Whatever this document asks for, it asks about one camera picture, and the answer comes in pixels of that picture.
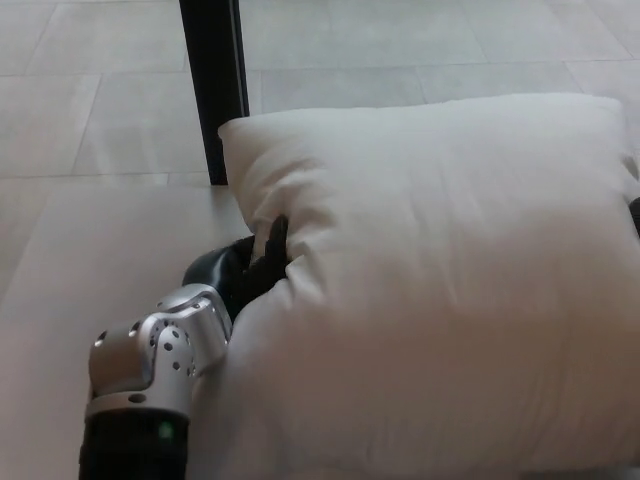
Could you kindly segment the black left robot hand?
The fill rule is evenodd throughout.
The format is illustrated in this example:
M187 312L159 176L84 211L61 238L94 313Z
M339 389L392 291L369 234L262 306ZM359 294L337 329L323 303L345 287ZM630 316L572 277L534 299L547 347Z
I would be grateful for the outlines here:
M186 269L182 285L204 284L220 295L234 323L253 300L286 277L288 218L278 216L271 226L264 254L252 260L256 237L248 236L201 255Z

